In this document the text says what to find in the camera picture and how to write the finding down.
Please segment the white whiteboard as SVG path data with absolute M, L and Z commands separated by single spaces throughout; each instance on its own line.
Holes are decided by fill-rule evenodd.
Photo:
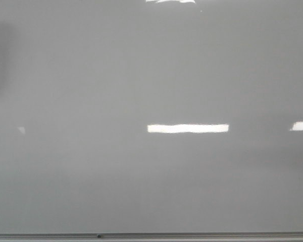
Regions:
M 0 1 L 0 241 L 303 241 L 303 1 Z

